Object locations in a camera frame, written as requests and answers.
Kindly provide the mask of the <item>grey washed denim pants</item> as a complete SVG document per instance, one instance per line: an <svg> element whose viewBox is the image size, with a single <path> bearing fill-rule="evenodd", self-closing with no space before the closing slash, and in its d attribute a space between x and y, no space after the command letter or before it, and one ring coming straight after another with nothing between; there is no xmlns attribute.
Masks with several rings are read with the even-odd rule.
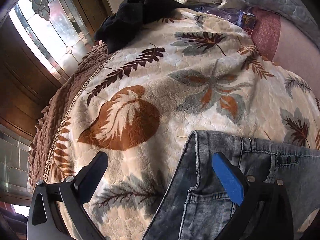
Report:
<svg viewBox="0 0 320 240"><path fill-rule="evenodd" d="M193 131L144 239L319 239L319 151Z"/></svg>

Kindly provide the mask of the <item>stained glass window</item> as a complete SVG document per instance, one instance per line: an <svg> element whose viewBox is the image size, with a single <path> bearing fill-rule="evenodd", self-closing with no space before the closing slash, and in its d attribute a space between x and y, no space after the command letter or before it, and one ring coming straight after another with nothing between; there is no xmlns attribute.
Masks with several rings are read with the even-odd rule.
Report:
<svg viewBox="0 0 320 240"><path fill-rule="evenodd" d="M19 35L60 83L94 46L72 0L18 0L9 13Z"/></svg>

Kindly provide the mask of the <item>grey quilted pillow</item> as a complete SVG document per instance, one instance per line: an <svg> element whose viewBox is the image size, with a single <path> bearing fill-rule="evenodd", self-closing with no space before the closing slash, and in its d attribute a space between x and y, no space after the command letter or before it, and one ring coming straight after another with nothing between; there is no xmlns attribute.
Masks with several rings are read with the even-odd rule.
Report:
<svg viewBox="0 0 320 240"><path fill-rule="evenodd" d="M294 23L319 47L319 27L301 0L241 0L251 7L275 12Z"/></svg>

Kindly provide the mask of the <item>brown ruffled bed cover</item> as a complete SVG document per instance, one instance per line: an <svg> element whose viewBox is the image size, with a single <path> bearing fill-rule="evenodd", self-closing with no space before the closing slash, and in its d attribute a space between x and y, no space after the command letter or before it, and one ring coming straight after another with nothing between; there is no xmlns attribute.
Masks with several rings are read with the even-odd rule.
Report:
<svg viewBox="0 0 320 240"><path fill-rule="evenodd" d="M45 166L50 148L61 122L67 113L72 100L83 87L84 83L93 73L109 58L108 47L104 42L99 42L92 51L82 59L76 71L71 75L50 99L49 105L41 111L43 117L36 125L36 134L30 144L28 156L29 173L28 180L31 187L35 187L37 181L45 180Z"/></svg>

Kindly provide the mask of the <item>cream leaf pattern blanket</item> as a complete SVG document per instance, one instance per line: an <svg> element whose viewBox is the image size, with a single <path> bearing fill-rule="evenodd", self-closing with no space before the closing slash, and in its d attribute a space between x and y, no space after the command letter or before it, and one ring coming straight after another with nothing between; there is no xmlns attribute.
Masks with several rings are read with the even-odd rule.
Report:
<svg viewBox="0 0 320 240"><path fill-rule="evenodd" d="M108 155L84 205L106 239L144 239L193 131L319 151L311 87L220 17L178 9L108 55L72 100L45 169L56 183Z"/></svg>

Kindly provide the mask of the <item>purple small box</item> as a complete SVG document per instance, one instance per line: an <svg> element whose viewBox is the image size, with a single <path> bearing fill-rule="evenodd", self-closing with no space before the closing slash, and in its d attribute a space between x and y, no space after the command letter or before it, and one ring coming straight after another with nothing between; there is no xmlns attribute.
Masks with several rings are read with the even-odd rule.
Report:
<svg viewBox="0 0 320 240"><path fill-rule="evenodd" d="M240 28L244 29L246 33L251 35L256 23L256 19L257 19L256 16L254 16L252 13L241 11L239 13L237 25Z"/></svg>

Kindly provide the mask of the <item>black garment near window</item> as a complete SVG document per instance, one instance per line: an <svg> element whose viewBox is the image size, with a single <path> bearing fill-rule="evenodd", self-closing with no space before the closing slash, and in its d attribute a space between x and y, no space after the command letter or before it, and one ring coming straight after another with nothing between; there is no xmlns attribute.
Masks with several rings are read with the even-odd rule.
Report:
<svg viewBox="0 0 320 240"><path fill-rule="evenodd" d="M166 18L177 8L187 8L175 0L123 0L118 11L105 18L94 35L95 41L107 44L112 54L124 48L142 26Z"/></svg>

